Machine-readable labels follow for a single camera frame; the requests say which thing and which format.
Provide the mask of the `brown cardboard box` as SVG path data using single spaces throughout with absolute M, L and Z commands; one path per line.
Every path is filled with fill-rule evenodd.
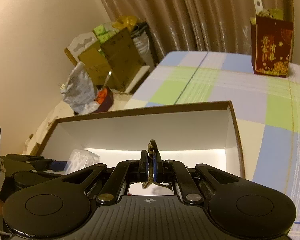
M 209 164 L 245 177 L 243 151 L 230 101 L 125 109 L 55 120 L 37 155 L 67 160 L 74 149 L 89 148 L 109 167 L 138 159 L 150 140 L 163 159 L 188 167 Z

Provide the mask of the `clear floss pick box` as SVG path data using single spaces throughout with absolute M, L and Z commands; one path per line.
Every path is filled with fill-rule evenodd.
M 74 149 L 64 168 L 64 175 L 100 162 L 100 156 L 87 150 Z

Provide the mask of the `brown curtain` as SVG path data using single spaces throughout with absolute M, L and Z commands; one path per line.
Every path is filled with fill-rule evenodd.
M 101 0 L 111 20 L 135 16 L 149 25 L 158 59 L 170 51 L 251 54 L 253 0 Z M 262 0 L 294 19 L 293 0 Z

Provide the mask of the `bronze metal hair clip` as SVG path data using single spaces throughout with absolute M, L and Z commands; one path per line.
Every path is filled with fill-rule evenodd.
M 142 189 L 149 188 L 150 185 L 154 184 L 166 189 L 173 191 L 171 184 L 164 185 L 158 182 L 159 167 L 162 167 L 161 155 L 158 150 L 157 143 L 154 139 L 151 139 L 148 143 L 147 157 L 146 157 L 146 174 L 147 179 L 142 183 Z

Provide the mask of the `crumpled plastic bag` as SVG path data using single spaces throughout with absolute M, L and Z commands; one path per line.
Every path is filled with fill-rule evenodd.
M 77 115 L 90 114 L 100 106 L 95 102 L 95 86 L 85 71 L 85 64 L 79 62 L 69 75 L 61 90 L 63 101 L 77 113 Z

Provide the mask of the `checked tablecloth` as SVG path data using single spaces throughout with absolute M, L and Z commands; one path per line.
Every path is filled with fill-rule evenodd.
M 126 108 L 231 101 L 247 179 L 288 195 L 300 239 L 300 65 L 287 78 L 256 75 L 243 54 L 173 51 L 159 63 Z

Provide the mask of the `brown paper bags pile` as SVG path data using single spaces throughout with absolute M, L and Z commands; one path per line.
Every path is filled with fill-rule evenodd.
M 73 65 L 85 64 L 94 85 L 103 85 L 111 72 L 107 86 L 124 92 L 135 90 L 144 75 L 154 70 L 152 50 L 148 23 L 123 16 L 78 35 L 64 52 Z

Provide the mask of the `red gift bag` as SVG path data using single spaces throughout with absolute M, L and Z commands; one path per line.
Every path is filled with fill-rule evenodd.
M 253 0 L 256 15 L 250 18 L 251 57 L 254 74 L 287 77 L 292 55 L 294 24 L 281 9 L 266 9 Z

